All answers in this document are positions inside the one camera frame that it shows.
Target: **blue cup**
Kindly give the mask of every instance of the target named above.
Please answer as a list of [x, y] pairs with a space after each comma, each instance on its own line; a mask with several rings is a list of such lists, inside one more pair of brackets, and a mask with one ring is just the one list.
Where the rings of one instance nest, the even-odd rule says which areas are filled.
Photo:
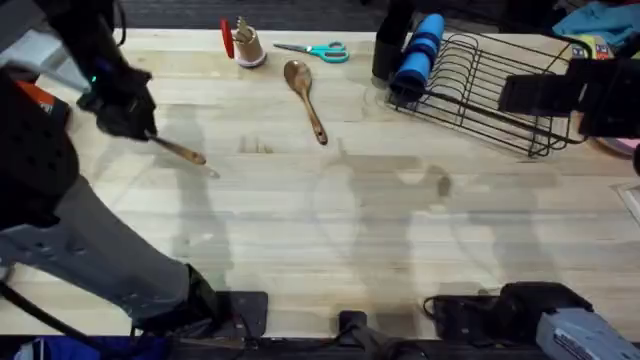
[[414, 102], [422, 97], [422, 89], [440, 50], [444, 33], [444, 18], [440, 14], [427, 16], [409, 41], [405, 58], [390, 85], [396, 98]]

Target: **scissors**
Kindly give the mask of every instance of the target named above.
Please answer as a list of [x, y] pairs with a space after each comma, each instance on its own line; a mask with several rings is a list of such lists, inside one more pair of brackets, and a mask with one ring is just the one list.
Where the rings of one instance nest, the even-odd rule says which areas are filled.
[[299, 51], [311, 55], [315, 55], [320, 59], [328, 63], [343, 63], [349, 60], [349, 53], [347, 48], [340, 41], [333, 41], [328, 45], [287, 45], [287, 44], [273, 44], [273, 46], [281, 49]]

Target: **teal scissors handle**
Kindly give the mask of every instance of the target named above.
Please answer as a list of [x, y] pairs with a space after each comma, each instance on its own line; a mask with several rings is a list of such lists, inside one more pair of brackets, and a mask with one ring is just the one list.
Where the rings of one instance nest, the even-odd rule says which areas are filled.
[[309, 54], [318, 56], [328, 63], [343, 63], [349, 60], [347, 48], [340, 41], [334, 41], [329, 45], [312, 46]]

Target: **red cap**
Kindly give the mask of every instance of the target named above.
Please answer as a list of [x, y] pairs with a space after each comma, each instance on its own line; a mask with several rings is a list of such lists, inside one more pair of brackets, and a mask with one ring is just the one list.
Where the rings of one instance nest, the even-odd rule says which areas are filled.
[[227, 56], [229, 59], [233, 59], [233, 36], [231, 35], [231, 27], [227, 19], [220, 19], [220, 30], [222, 31], [222, 40], [224, 41], [224, 47], [227, 50]]

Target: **dish rack wire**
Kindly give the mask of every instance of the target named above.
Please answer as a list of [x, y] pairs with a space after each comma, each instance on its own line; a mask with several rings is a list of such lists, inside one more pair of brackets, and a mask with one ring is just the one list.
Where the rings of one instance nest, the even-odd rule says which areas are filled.
[[[447, 31], [451, 30], [461, 29], [447, 26]], [[402, 96], [390, 93], [389, 104], [396, 111], [444, 122], [522, 151], [529, 157], [544, 157], [551, 150], [584, 142], [586, 137], [572, 131], [571, 118], [502, 112], [498, 109], [498, 101], [507, 76], [554, 74], [552, 68], [569, 64], [562, 54], [572, 43], [583, 48], [586, 44], [554, 36], [566, 45], [559, 53], [550, 54], [499, 37], [467, 32], [453, 32], [447, 36], [445, 33], [425, 88], [401, 86], [400, 95], [405, 90], [412, 90], [420, 92], [422, 97], [407, 103], [399, 100]], [[500, 53], [486, 48], [499, 49]], [[590, 49], [586, 49], [586, 53], [590, 54]]]

